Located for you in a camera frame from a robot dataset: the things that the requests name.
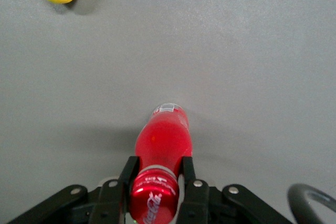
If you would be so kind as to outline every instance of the black cable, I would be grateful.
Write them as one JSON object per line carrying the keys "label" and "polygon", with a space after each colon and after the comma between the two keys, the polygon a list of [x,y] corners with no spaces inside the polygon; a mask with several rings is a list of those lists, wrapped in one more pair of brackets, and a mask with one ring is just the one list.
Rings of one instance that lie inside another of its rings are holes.
{"label": "black cable", "polygon": [[288,203],[298,224],[323,224],[309,205],[315,200],[336,212],[336,200],[324,192],[305,184],[294,184],[288,190]]}

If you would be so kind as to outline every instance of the gray surface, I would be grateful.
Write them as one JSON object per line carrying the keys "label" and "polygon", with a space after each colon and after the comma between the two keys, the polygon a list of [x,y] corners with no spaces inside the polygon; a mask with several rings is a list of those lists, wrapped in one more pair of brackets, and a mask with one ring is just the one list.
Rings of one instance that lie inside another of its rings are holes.
{"label": "gray surface", "polygon": [[0,17],[1,223],[119,174],[162,102],[189,115],[199,178],[290,220],[292,183],[336,197],[336,0],[0,0]]}

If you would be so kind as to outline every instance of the coca-cola logo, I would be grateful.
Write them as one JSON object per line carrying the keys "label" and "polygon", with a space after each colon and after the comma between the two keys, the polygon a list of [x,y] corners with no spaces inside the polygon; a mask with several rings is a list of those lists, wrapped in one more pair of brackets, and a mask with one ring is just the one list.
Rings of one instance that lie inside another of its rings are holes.
{"label": "coca-cola logo", "polygon": [[142,219],[145,224],[154,224],[156,214],[160,207],[161,198],[162,194],[153,195],[152,191],[149,193],[149,198],[147,200],[147,207],[148,207],[147,216],[146,218]]}

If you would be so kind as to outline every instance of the red bottle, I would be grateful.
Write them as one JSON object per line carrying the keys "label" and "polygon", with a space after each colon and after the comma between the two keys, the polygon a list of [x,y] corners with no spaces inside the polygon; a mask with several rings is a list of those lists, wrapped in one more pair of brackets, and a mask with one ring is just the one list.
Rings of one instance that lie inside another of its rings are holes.
{"label": "red bottle", "polygon": [[183,156],[192,155],[188,118],[181,107],[155,109],[135,145],[140,172],[134,180],[129,212],[140,224],[166,224],[176,214],[177,178]]}

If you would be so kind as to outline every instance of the screw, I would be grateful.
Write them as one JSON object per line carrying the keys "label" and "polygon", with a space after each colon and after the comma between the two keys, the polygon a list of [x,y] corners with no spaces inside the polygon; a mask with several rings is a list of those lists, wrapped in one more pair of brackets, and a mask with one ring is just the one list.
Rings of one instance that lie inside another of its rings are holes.
{"label": "screw", "polygon": [[232,193],[232,194],[237,194],[237,193],[239,193],[239,190],[238,190],[237,187],[230,186],[229,187],[229,192]]}
{"label": "screw", "polygon": [[79,193],[81,191],[81,189],[80,188],[75,188],[75,189],[73,189],[73,190],[71,190],[71,194],[72,195],[74,195],[74,194],[77,194],[77,193]]}
{"label": "screw", "polygon": [[118,181],[114,180],[109,183],[109,187],[114,187],[118,184]]}
{"label": "screw", "polygon": [[202,185],[203,185],[202,181],[200,181],[200,180],[195,180],[194,181],[194,186],[201,187]]}

